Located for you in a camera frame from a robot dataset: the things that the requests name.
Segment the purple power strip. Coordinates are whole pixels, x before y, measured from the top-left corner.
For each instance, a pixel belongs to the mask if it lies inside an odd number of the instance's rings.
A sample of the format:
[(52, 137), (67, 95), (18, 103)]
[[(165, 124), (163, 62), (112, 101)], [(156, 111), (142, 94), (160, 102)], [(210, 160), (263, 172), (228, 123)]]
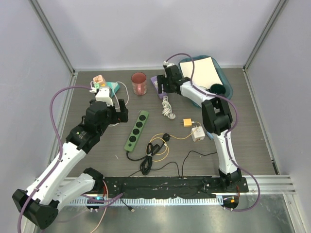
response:
[(165, 92), (162, 92), (162, 93), (159, 93), (159, 92), (158, 92), (157, 76), (151, 77), (150, 80), (151, 80), (151, 82), (152, 82), (152, 84), (153, 84), (153, 86), (154, 86), (154, 88), (155, 88), (155, 91), (156, 91), (156, 93), (157, 93), (157, 95), (158, 95), (158, 97), (159, 97), (160, 99), (163, 99), (165, 96), (167, 96), (167, 93), (165, 93)]

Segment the green power strip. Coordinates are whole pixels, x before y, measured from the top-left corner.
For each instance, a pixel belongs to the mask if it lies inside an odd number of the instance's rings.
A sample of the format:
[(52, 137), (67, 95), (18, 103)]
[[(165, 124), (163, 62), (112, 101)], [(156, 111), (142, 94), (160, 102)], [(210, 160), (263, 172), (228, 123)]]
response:
[(149, 112), (145, 110), (141, 110), (140, 114), (134, 124), (134, 127), (124, 145), (124, 150), (128, 152), (133, 152), (136, 144), (138, 143), (138, 140), (142, 134), (142, 131), (144, 129), (144, 126), (147, 122), (149, 116)]

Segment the yellow charger plug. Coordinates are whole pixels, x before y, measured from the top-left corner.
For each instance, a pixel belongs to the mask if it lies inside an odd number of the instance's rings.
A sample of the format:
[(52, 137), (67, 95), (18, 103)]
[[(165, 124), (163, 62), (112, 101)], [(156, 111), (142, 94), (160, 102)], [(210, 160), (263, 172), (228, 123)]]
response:
[(184, 126), (184, 127), (191, 127), (193, 125), (193, 121), (191, 118), (184, 118), (182, 121), (181, 121), (181, 124)]

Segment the white cube adapter plug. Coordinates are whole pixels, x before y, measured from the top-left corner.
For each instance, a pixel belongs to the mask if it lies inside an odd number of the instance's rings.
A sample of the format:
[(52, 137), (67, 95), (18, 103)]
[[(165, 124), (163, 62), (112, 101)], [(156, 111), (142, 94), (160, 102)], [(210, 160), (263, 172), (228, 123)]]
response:
[(202, 141), (206, 136), (202, 126), (193, 127), (190, 134), (193, 142)]

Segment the blue charger plug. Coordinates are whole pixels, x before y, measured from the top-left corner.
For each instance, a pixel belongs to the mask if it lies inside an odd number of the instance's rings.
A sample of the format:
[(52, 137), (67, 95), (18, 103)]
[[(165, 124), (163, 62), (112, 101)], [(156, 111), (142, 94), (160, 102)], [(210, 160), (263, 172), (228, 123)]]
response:
[(207, 134), (207, 136), (211, 139), (211, 140), (213, 140), (213, 135), (211, 134), (211, 133), (209, 133), (209, 132), (206, 132), (206, 134)]

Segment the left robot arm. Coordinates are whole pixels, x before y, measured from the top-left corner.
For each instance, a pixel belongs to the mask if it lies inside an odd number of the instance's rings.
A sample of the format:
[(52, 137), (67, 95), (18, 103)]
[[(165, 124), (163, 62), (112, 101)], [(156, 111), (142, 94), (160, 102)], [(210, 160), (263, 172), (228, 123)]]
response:
[(62, 188), (59, 186), (100, 141), (110, 124), (128, 121), (124, 100), (118, 102), (120, 111), (106, 102), (91, 100), (81, 123), (71, 129), (58, 156), (26, 190), (17, 189), (13, 193), (12, 198), (20, 214), (38, 228), (44, 230), (49, 227), (61, 209), (76, 197), (87, 192), (97, 194), (102, 191), (104, 176), (91, 167)]

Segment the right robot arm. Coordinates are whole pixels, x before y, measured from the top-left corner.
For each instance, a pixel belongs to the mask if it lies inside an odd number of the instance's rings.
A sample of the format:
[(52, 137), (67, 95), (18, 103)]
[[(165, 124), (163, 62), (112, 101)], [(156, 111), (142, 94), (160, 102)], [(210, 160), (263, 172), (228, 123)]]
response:
[(228, 99), (212, 94), (183, 77), (177, 65), (165, 62), (165, 74), (157, 76), (158, 92), (177, 93), (201, 105), (203, 126), (213, 135), (219, 160), (219, 185), (226, 192), (232, 191), (242, 179), (231, 143), (232, 114)]

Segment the black round plug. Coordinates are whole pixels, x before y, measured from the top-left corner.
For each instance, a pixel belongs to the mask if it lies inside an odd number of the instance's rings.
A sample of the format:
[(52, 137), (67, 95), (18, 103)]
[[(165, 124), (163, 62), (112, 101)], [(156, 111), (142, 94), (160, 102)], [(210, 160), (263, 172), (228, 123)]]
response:
[(163, 136), (162, 136), (162, 139), (165, 142), (168, 142), (170, 140), (170, 138), (171, 138), (171, 136), (168, 133), (164, 133)]

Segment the pink mug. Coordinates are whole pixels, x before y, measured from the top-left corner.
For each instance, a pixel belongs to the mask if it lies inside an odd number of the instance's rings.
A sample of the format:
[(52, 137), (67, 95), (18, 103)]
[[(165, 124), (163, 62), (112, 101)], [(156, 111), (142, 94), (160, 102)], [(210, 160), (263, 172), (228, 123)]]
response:
[(142, 96), (147, 92), (147, 77), (142, 72), (136, 72), (131, 76), (133, 91), (136, 95)]

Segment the teal triangular base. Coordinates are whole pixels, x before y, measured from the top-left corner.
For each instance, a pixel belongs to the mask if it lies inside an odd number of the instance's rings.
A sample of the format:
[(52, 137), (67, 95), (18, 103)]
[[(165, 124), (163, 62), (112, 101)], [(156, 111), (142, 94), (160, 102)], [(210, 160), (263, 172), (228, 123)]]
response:
[(117, 93), (117, 91), (120, 88), (120, 85), (116, 82), (107, 82), (107, 86), (110, 88), (110, 97), (114, 97), (114, 95)]

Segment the white paper sheet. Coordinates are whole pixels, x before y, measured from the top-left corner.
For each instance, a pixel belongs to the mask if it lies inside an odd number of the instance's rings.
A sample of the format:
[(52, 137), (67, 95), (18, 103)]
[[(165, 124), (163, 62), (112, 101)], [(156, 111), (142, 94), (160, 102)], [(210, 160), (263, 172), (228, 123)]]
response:
[[(191, 78), (192, 61), (181, 62), (179, 65), (183, 76)], [(211, 57), (194, 61), (192, 82), (207, 89), (210, 89), (215, 83), (222, 84)]]

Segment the dark green cup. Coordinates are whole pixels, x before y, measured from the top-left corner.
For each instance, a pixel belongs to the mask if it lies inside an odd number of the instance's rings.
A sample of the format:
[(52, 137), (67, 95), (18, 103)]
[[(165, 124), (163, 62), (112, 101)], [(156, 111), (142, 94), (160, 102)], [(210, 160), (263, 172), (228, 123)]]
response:
[(216, 95), (224, 95), (226, 93), (226, 89), (222, 84), (215, 83), (210, 87), (210, 92)]

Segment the teal plastic tray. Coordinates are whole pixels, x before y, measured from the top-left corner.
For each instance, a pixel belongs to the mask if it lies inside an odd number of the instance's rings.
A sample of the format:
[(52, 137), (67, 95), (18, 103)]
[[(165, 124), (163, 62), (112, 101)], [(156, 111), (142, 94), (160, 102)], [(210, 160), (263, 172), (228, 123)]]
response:
[[(196, 56), (196, 57), (193, 57), (193, 60), (196, 61), (196, 60), (200, 60), (200, 59), (204, 59), (204, 58), (209, 58), (210, 56), (207, 56), (207, 55), (200, 55), (200, 56)], [(212, 58), (212, 61), (214, 63), (214, 66), (216, 68), (216, 71), (222, 81), (222, 85), (225, 87), (226, 89), (226, 93), (225, 93), (225, 97), (227, 99), (231, 99), (232, 96), (233, 96), (233, 89), (231, 87), (231, 84), (229, 83), (225, 73), (223, 72), (223, 70), (221, 69), (221, 67), (219, 66), (219, 64), (217, 63), (217, 61)]]

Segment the black mounting plate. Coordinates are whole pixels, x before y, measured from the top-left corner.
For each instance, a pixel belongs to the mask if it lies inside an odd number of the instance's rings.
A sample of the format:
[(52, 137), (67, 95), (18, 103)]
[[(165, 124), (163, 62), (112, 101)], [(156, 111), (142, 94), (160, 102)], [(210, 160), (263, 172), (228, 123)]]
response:
[(128, 198), (163, 198), (191, 194), (249, 192), (246, 178), (237, 184), (225, 187), (224, 181), (216, 176), (166, 177), (105, 177), (111, 194), (123, 193)]

